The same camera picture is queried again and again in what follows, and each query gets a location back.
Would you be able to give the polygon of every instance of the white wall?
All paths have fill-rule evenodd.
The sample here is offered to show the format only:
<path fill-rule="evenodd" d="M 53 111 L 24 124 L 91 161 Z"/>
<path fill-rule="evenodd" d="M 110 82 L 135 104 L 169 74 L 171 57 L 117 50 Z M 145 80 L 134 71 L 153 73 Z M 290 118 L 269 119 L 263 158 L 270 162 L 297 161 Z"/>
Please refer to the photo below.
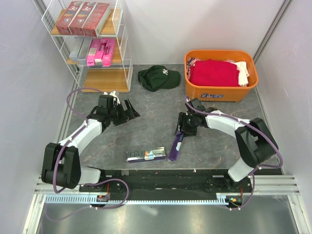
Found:
<path fill-rule="evenodd" d="M 124 0 L 135 64 L 183 63 L 193 49 L 251 55 L 282 0 Z"/>
<path fill-rule="evenodd" d="M 31 0 L 0 15 L 0 233 L 19 234 L 73 77 Z"/>
<path fill-rule="evenodd" d="M 312 2 L 293 1 L 257 63 L 273 135 L 312 221 Z"/>

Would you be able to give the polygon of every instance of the red box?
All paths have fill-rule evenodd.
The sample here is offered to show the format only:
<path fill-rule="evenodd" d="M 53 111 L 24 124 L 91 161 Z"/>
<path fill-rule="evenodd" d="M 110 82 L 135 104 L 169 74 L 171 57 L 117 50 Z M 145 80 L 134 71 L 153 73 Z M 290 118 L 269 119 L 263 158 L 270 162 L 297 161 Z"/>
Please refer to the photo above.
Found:
<path fill-rule="evenodd" d="M 81 1 L 72 1 L 69 4 L 69 7 L 66 9 L 65 13 L 62 15 L 62 17 L 57 22 L 57 29 L 58 32 L 62 35 L 71 35 L 71 32 L 69 31 L 68 26 L 72 22 L 73 18 L 77 14 L 77 12 L 82 7 Z"/>
<path fill-rule="evenodd" d="M 69 25 L 69 30 L 71 31 L 72 35 L 77 36 L 84 36 L 82 27 L 88 20 L 88 17 L 90 16 L 90 13 L 92 12 L 96 2 L 85 2 L 78 12 L 76 14 L 75 18 L 72 20 L 72 22 Z"/>
<path fill-rule="evenodd" d="M 110 13 L 111 13 L 110 4 L 107 3 L 96 4 L 87 22 L 82 27 L 84 35 L 88 37 L 98 37 Z"/>

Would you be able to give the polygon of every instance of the wooden board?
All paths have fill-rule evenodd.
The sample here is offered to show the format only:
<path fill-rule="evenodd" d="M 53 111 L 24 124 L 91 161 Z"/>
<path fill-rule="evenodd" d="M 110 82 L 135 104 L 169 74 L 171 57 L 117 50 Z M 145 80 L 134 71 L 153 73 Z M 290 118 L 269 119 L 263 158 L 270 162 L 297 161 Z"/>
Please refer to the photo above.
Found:
<path fill-rule="evenodd" d="M 79 62 L 71 61 L 70 58 L 68 58 L 66 63 L 67 64 L 79 64 Z M 115 51 L 114 51 L 114 56 L 113 56 L 113 64 L 114 63 L 121 63 L 121 55 L 120 55 L 120 51 L 119 51 L 117 40 L 116 40 L 116 46 L 115 46 Z"/>
<path fill-rule="evenodd" d="M 63 9 L 57 19 L 57 22 L 59 21 L 59 19 L 62 17 L 62 15 L 65 13 L 66 9 Z M 104 36 L 114 36 L 115 35 L 115 29 L 113 26 L 113 13 L 114 13 L 114 9 L 111 10 L 110 15 L 107 17 L 106 22 L 104 23 L 104 26 L 101 30 L 100 36 L 104 37 Z M 55 23 L 52 31 L 51 31 L 51 35 L 52 36 L 61 36 L 61 34 L 59 33 L 59 30 L 57 29 L 57 22 Z"/>
<path fill-rule="evenodd" d="M 89 69 L 84 87 L 93 87 L 103 92 L 118 90 L 120 93 L 128 93 L 128 86 L 123 69 Z M 93 93 L 92 90 L 82 90 L 85 93 Z"/>

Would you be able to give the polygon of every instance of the orange plastic container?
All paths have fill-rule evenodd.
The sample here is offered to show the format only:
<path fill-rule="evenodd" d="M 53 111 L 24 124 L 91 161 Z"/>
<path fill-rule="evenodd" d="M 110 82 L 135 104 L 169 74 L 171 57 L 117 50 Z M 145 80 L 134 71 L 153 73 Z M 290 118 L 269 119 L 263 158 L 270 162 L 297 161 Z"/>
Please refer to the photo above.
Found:
<path fill-rule="evenodd" d="M 247 87 L 214 87 L 197 86 L 187 79 L 186 62 L 189 58 L 200 60 L 234 60 L 235 62 L 245 61 L 249 73 Z M 201 101 L 241 101 L 246 94 L 258 84 L 258 74 L 255 69 L 253 58 L 246 52 L 240 50 L 192 50 L 185 55 L 185 93 L 190 99 L 198 98 Z"/>

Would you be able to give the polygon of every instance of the red cloth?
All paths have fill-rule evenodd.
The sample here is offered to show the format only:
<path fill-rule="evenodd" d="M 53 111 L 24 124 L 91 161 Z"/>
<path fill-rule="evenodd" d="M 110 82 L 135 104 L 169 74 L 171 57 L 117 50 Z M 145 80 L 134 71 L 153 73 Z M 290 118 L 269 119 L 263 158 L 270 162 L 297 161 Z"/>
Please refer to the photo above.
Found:
<path fill-rule="evenodd" d="M 240 87 L 238 75 L 235 64 L 209 59 L 191 67 L 190 82 L 198 86 Z"/>

